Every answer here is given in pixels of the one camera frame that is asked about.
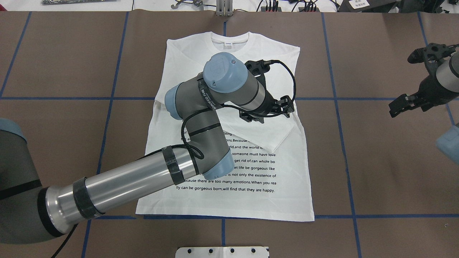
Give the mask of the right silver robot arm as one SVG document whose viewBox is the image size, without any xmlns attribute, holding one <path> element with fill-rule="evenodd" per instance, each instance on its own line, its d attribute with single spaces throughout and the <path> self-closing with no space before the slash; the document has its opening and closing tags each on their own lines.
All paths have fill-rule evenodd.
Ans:
<svg viewBox="0 0 459 258">
<path fill-rule="evenodd" d="M 420 82 L 417 92 L 401 94 L 387 105 L 390 117 L 417 108 L 426 112 L 436 106 L 446 106 L 451 115 L 449 103 L 458 100 L 459 91 L 458 44 L 429 43 L 414 49 L 407 62 L 422 63 L 428 75 Z"/>
</svg>

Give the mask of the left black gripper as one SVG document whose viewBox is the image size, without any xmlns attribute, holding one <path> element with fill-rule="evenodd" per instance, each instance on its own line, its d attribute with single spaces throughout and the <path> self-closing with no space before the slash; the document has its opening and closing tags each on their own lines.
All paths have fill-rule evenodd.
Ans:
<svg viewBox="0 0 459 258">
<path fill-rule="evenodd" d="M 251 74 L 248 76 L 246 83 L 250 86 L 256 86 L 255 93 L 251 95 L 250 101 L 244 105 L 239 105 L 239 117 L 246 122 L 264 123 L 264 118 L 276 117 L 283 115 L 290 118 L 294 108 L 294 101 L 290 96 L 285 95 L 280 100 L 275 99 L 267 90 L 265 73 L 270 71 L 270 66 L 280 64 L 285 69 L 282 61 L 247 61 L 245 66 Z"/>
</svg>

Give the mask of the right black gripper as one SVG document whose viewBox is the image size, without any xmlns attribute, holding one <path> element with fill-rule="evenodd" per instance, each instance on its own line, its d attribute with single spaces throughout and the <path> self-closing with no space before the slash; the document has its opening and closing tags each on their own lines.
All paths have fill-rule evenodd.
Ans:
<svg viewBox="0 0 459 258">
<path fill-rule="evenodd" d="M 458 97 L 458 44 L 430 43 L 415 49 L 408 57 L 410 64 L 423 63 L 429 75 L 420 83 L 413 95 L 402 94 L 389 103 L 389 114 L 395 118 L 400 113 L 416 108 L 444 105 Z"/>
</svg>

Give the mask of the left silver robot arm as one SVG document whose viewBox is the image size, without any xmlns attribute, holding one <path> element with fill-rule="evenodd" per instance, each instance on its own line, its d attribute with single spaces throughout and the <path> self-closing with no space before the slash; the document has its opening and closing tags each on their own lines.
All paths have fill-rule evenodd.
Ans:
<svg viewBox="0 0 459 258">
<path fill-rule="evenodd" d="M 276 100 L 266 88 L 264 74 L 273 64 L 283 63 L 243 63 L 227 52 L 214 54 L 202 72 L 165 94 L 170 116 L 182 121 L 181 144 L 65 187 L 42 185 L 20 126 L 1 119 L 1 243 L 59 238 L 82 221 L 196 175 L 207 180 L 228 175 L 234 160 L 218 109 L 234 108 L 246 122 L 294 112 L 293 97 Z"/>
</svg>

